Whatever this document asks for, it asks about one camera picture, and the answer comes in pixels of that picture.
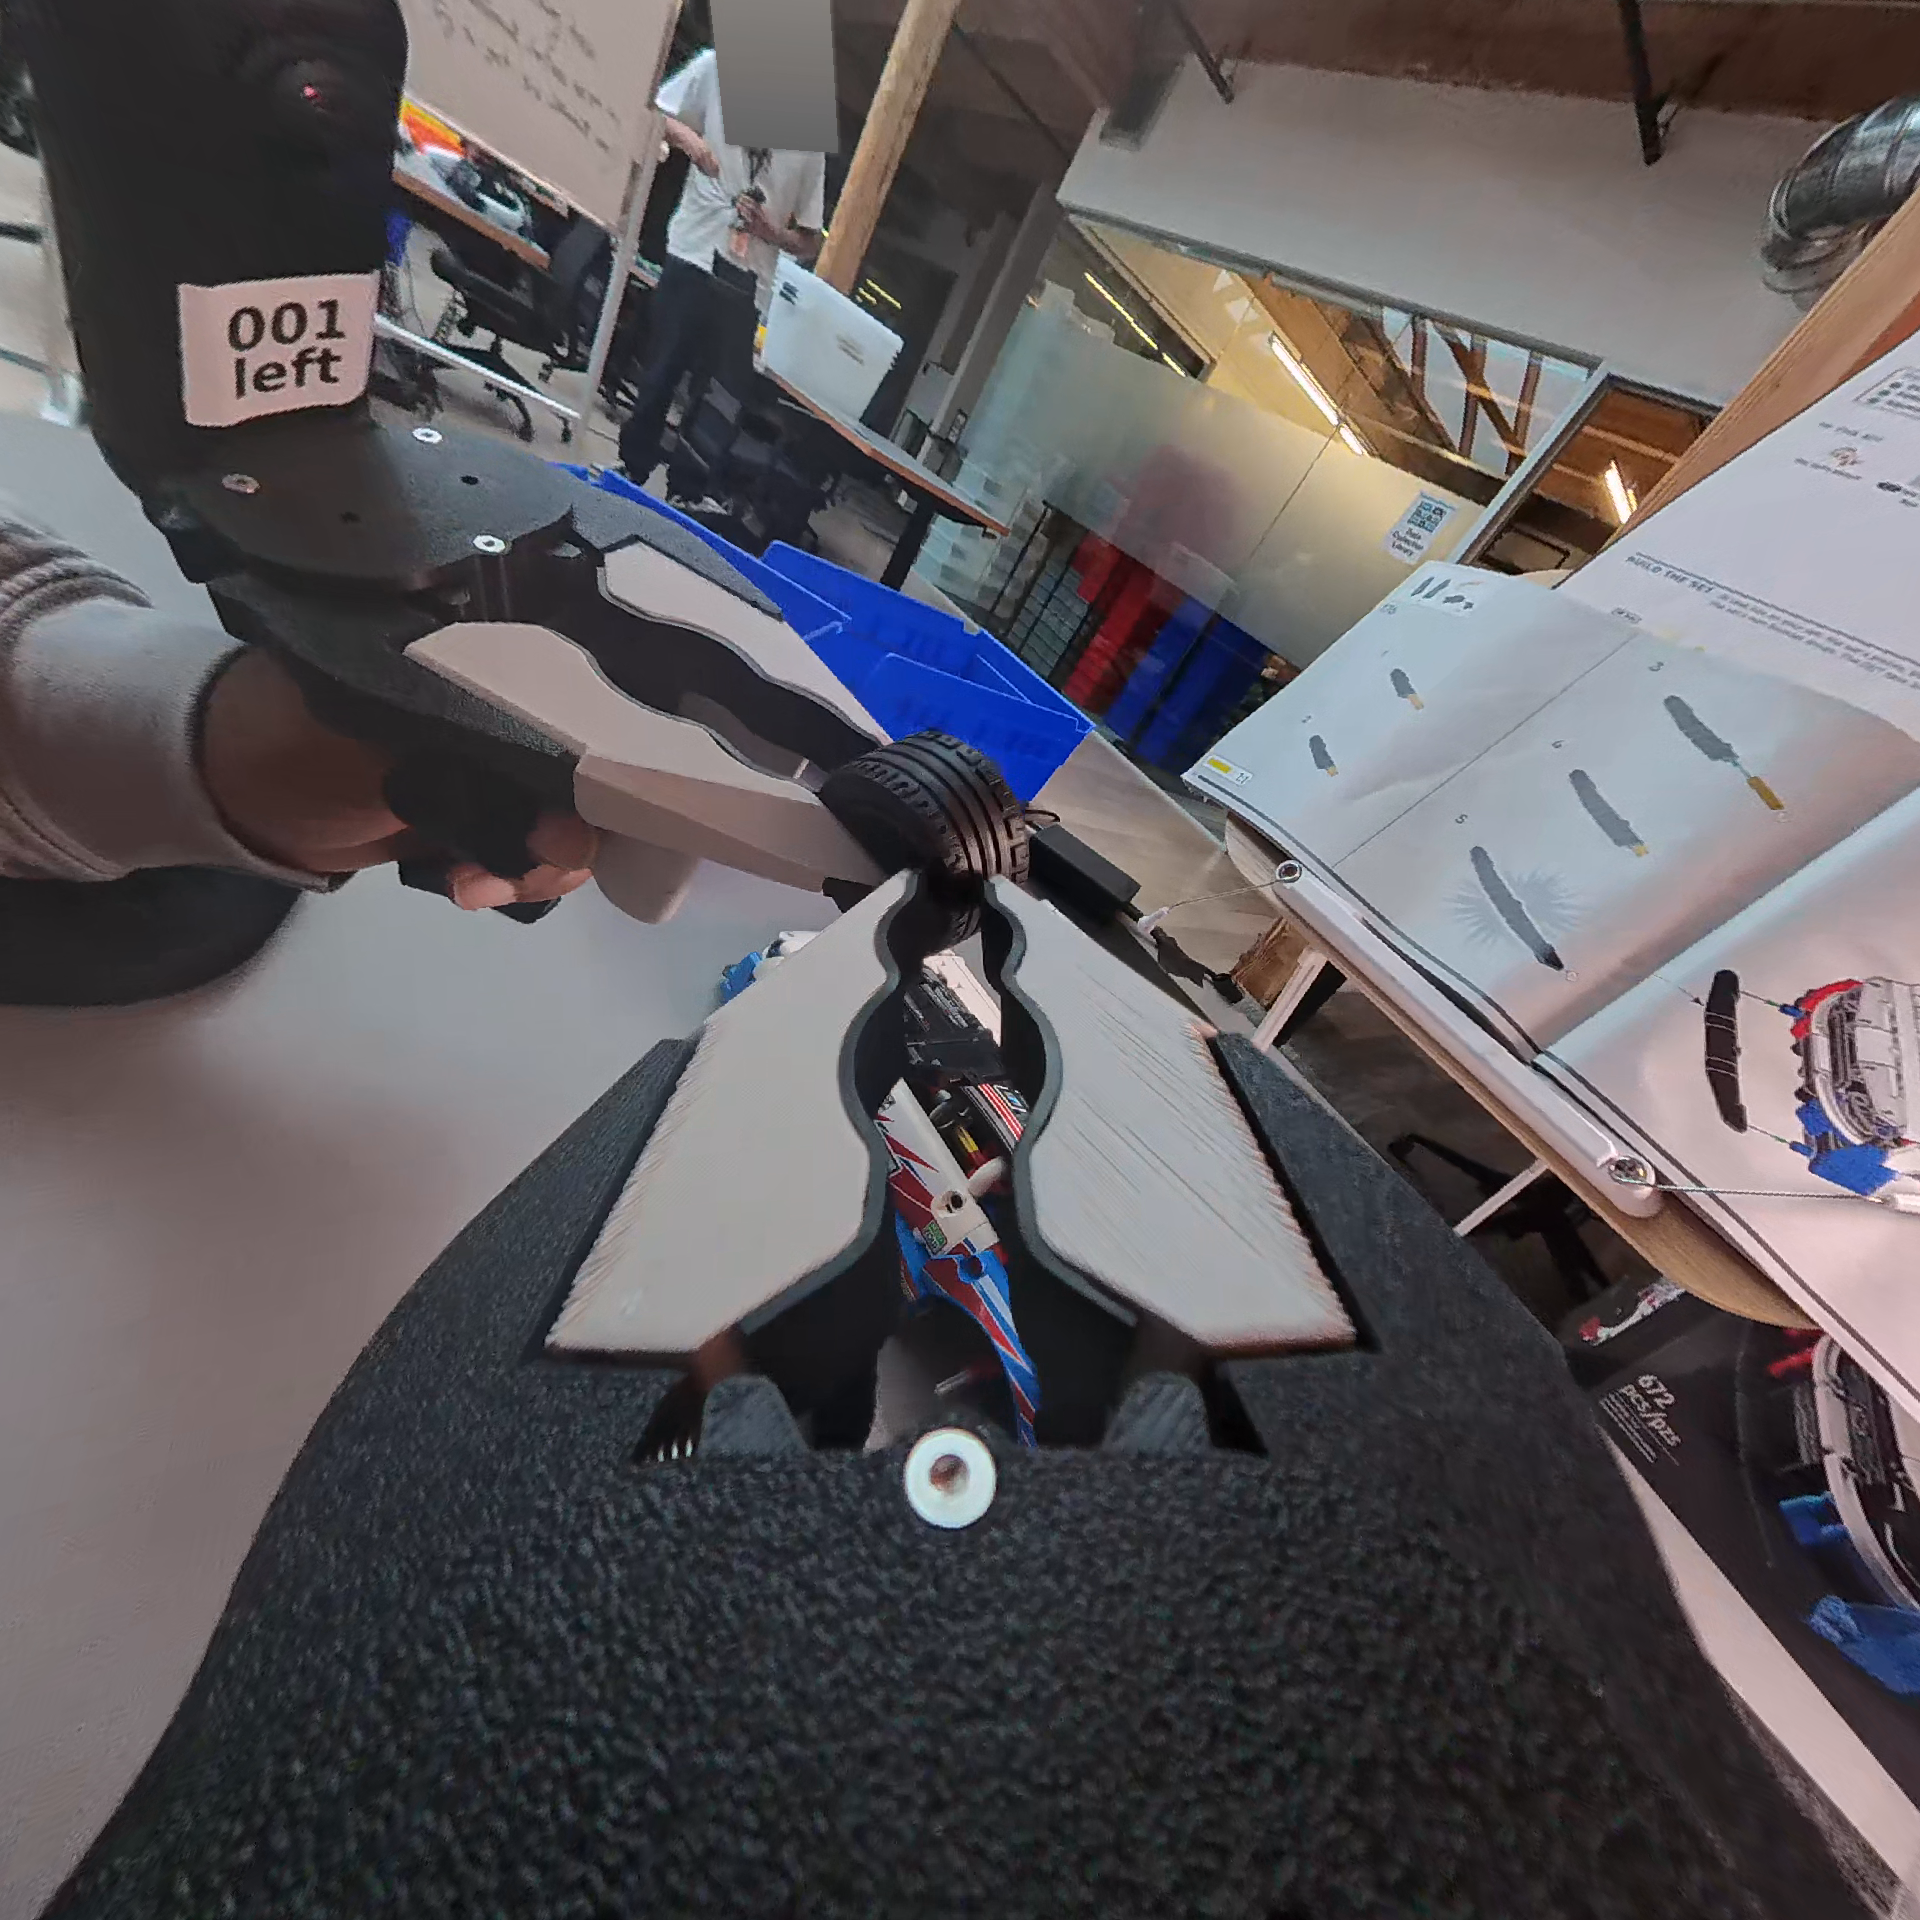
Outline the toy brick race car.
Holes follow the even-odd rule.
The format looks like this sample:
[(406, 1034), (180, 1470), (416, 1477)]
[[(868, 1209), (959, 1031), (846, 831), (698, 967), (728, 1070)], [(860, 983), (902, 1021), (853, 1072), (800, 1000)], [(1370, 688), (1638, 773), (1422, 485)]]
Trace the toy brick race car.
[(902, 988), (902, 1072), (876, 1108), (886, 1150), (886, 1246), (902, 1328), (935, 1328), (948, 1376), (935, 1406), (1037, 1448), (1039, 1369), (1018, 1330), (1002, 1233), (1012, 1152), (1028, 1106), (1003, 1077), (1002, 1017), (957, 951), (932, 952)]

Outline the white box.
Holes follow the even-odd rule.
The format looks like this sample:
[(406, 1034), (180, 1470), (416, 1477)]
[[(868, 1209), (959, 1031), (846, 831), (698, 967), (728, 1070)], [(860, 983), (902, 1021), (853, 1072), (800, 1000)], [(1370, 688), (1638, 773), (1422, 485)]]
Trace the white box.
[(768, 376), (855, 421), (902, 349), (896, 330), (791, 256), (778, 261), (762, 333), (759, 367)]

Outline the toy car box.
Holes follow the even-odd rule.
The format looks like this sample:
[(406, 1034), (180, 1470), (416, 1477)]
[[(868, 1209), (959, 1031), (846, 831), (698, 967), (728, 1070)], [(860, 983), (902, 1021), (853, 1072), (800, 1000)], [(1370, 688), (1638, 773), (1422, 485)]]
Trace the toy car box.
[(1916, 1733), (1917, 1438), (1830, 1335), (1669, 1280), (1573, 1310), (1578, 1384), (1646, 1485), (1846, 1712)]

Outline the open instruction booklet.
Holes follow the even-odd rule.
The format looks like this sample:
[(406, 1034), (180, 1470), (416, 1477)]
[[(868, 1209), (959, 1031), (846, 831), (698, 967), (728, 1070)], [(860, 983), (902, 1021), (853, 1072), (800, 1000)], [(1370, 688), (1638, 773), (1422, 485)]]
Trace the open instruction booklet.
[(1562, 585), (1419, 567), (1190, 769), (1917, 1394), (1917, 369)]

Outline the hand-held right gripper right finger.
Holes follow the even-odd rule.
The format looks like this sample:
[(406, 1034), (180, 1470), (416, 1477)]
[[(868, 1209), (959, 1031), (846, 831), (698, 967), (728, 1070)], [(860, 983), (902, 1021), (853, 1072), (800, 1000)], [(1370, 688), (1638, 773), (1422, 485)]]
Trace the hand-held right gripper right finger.
[(1331, 1352), (1355, 1322), (1215, 1053), (1215, 1031), (1007, 879), (981, 903), (999, 1056), (1027, 1120), (1022, 1246), (1203, 1352)]

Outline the whiteboard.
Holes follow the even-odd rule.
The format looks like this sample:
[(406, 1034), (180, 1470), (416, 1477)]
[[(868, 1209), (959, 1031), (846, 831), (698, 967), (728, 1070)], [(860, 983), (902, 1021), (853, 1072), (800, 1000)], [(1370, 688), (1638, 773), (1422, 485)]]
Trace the whiteboard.
[(655, 130), (676, 2), (402, 2), (406, 96), (610, 228)]

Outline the wood-edged background table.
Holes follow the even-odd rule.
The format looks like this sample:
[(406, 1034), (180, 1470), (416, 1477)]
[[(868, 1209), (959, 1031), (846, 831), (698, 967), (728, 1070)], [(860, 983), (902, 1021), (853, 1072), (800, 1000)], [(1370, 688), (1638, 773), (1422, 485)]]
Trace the wood-edged background table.
[(755, 365), (755, 373), (759, 396), (778, 408), (782, 449), (800, 476), (831, 485), (850, 472), (866, 472), (878, 485), (906, 494), (908, 517), (879, 573), (882, 585), (906, 588), (935, 521), (971, 526), (987, 537), (1007, 537), (1012, 530), (1002, 512), (981, 504), (896, 441), (879, 437), (827, 402), (805, 396), (791, 380), (762, 362)]

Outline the black office chair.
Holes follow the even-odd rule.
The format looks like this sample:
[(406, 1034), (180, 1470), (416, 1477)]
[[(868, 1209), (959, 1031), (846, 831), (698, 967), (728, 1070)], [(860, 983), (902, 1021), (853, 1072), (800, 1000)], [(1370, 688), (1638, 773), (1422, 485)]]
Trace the black office chair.
[(570, 220), (541, 268), (472, 233), (438, 239), (429, 270), (446, 284), (447, 301), (432, 340), (504, 376), (504, 345), (539, 353), (539, 376), (586, 373), (610, 261), (607, 233), (586, 214)]

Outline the black toy car tire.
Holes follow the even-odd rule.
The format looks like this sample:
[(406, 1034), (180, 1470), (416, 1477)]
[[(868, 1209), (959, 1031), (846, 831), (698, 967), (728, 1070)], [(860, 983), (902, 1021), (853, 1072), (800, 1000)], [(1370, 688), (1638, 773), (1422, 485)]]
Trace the black toy car tire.
[(835, 768), (819, 798), (882, 874), (918, 872), (915, 928), (932, 952), (978, 933), (989, 879), (1027, 884), (1034, 824), (991, 756), (918, 730)]

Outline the blue plastic bin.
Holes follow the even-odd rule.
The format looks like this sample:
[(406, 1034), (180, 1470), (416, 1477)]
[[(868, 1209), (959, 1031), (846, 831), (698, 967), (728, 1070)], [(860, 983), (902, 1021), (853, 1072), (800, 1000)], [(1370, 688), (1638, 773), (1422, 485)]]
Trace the blue plastic bin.
[(771, 543), (759, 588), (886, 735), (946, 730), (1030, 802), (1094, 725), (994, 636), (901, 589)]
[(847, 628), (844, 612), (821, 593), (782, 576), (778, 568), (763, 565), (763, 559), (757, 559), (700, 521), (646, 494), (621, 472), (590, 468), (588, 463), (554, 461), (554, 466), (592, 489), (627, 501), (631, 509), (642, 513), (646, 543), (740, 597), (759, 597), (759, 601), (778, 607), (783, 624), (803, 636), (807, 645), (814, 645), (826, 633), (844, 633)]

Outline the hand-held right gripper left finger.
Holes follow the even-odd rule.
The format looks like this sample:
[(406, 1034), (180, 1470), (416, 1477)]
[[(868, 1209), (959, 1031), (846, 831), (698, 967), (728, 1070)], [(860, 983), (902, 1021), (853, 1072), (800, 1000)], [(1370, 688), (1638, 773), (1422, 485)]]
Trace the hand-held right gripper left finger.
[(915, 900), (911, 872), (888, 878), (703, 1021), (546, 1332), (550, 1352), (687, 1359), (850, 1272), (879, 1226), (888, 1160), (858, 1042), (901, 988), (888, 930)]

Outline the person's left hand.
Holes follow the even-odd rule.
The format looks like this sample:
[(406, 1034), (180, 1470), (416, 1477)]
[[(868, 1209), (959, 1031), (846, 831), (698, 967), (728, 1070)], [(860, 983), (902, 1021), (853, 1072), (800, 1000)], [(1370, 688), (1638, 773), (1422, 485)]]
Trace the person's left hand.
[[(198, 714), (198, 780), (228, 831), (272, 864), (341, 878), (414, 858), (408, 831), (381, 785), (388, 764), (323, 726), (298, 682), (264, 654), (234, 654)], [(472, 861), (446, 865), (447, 895), (469, 912), (559, 900), (588, 884), (597, 833), (546, 814), (530, 833), (539, 861), (501, 878)]]

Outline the white book stand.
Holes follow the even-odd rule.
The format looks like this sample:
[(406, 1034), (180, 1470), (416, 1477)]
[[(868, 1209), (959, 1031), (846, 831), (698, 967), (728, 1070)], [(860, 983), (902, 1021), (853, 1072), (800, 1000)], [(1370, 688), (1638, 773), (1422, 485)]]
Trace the white book stand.
[[(1812, 402), (1916, 333), (1917, 210), (1908, 199), (1868, 239), (1855, 261), (1788, 330), (1742, 390), (1644, 494), (1610, 546), (1644, 532), (1672, 502)], [(1419, 970), (1331, 879), (1302, 874), (1279, 887), (1279, 918), (1291, 938), (1288, 973), (1266, 1008), (1255, 1042), (1275, 1046), (1304, 1008), (1320, 975), (1347, 983), (1399, 1029), (1448, 1082), (1530, 1154), (1526, 1170), (1496, 1188), (1479, 1214), (1458, 1222), (1471, 1233), (1530, 1184), (1554, 1177), (1605, 1230), (1663, 1280), (1715, 1306), (1776, 1328), (1811, 1328), (1808, 1310), (1781, 1292), (1699, 1210), (1660, 1199), (1653, 1188), (1621, 1184), (1622, 1150), (1583, 1111), (1571, 1106), (1467, 1008)]]

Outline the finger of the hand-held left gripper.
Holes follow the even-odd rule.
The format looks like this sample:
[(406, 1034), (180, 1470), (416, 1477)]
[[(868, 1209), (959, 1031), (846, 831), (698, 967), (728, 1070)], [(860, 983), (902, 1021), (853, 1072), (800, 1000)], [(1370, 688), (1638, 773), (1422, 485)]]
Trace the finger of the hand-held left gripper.
[(650, 543), (606, 556), (597, 663), (616, 688), (775, 776), (826, 774), (888, 734), (778, 612)]
[(800, 889), (888, 874), (822, 802), (811, 756), (708, 725), (706, 696), (694, 714), (650, 706), (580, 641), (524, 621), (446, 626), (404, 655), (574, 751), (574, 809), (614, 839)]

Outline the black power adapter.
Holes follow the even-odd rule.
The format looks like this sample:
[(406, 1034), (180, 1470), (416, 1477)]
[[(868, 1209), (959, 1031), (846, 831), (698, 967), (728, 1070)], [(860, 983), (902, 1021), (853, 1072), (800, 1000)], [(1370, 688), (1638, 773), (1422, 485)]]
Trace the black power adapter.
[(1028, 841), (1028, 878), (1037, 894), (1092, 921), (1139, 918), (1140, 879), (1084, 839), (1052, 822)]

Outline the person's left forearm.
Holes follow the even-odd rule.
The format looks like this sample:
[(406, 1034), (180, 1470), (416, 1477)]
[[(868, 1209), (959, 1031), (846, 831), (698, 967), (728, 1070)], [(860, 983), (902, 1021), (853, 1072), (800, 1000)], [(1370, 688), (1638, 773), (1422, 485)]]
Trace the person's left forearm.
[(218, 799), (300, 738), (283, 674), (23, 518), (2, 517), (2, 878), (212, 870), (332, 894)]

